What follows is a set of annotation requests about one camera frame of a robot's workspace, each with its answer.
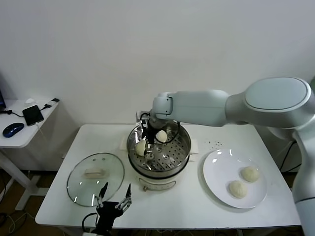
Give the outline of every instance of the smartphone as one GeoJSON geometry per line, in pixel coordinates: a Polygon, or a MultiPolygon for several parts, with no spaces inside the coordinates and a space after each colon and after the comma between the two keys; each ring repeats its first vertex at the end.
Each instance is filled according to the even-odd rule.
{"type": "Polygon", "coordinates": [[[44,117],[41,114],[40,109],[37,105],[24,109],[22,113],[28,126],[32,126],[35,123],[44,120],[44,117]]]}

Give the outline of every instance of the dumpling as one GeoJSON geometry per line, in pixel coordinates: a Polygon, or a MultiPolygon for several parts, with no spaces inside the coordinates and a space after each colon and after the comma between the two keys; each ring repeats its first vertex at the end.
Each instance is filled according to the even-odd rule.
{"type": "Polygon", "coordinates": [[[160,130],[156,134],[156,139],[159,140],[162,143],[165,143],[167,141],[167,133],[164,130],[160,130]]]}
{"type": "Polygon", "coordinates": [[[144,152],[146,150],[146,140],[142,139],[140,142],[136,144],[136,153],[139,156],[144,156],[144,152]]]}
{"type": "Polygon", "coordinates": [[[230,193],[236,198],[240,199],[247,195],[247,186],[239,180],[231,182],[228,188],[230,190],[230,193]]]}
{"type": "Polygon", "coordinates": [[[247,166],[241,170],[242,177],[248,182],[255,182],[259,179],[260,174],[257,168],[253,166],[247,166]]]}

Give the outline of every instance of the pot lid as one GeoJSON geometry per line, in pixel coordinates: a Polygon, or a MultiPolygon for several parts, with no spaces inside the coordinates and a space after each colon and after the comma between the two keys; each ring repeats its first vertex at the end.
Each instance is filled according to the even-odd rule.
{"type": "Polygon", "coordinates": [[[69,197],[78,205],[94,207],[95,196],[108,182],[103,201],[109,200],[120,188],[125,175],[121,160],[111,153],[97,153],[79,162],[67,181],[69,197]]]}

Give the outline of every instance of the computer mouse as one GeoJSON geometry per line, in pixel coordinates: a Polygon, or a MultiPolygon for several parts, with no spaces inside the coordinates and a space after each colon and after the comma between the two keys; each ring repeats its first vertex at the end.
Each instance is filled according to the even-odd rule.
{"type": "Polygon", "coordinates": [[[6,138],[11,138],[13,135],[15,135],[17,132],[19,132],[23,128],[24,128],[23,123],[13,123],[4,129],[2,134],[6,138]]]}

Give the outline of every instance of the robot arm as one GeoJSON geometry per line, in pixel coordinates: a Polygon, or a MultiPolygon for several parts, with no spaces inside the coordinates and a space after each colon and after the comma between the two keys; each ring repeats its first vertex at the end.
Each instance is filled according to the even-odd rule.
{"type": "Polygon", "coordinates": [[[229,96],[221,90],[161,93],[153,101],[149,126],[161,129],[168,120],[223,126],[262,125],[285,139],[295,139],[302,165],[293,185],[293,198],[304,233],[313,235],[315,212],[315,96],[307,82],[288,77],[257,81],[229,96]]]}

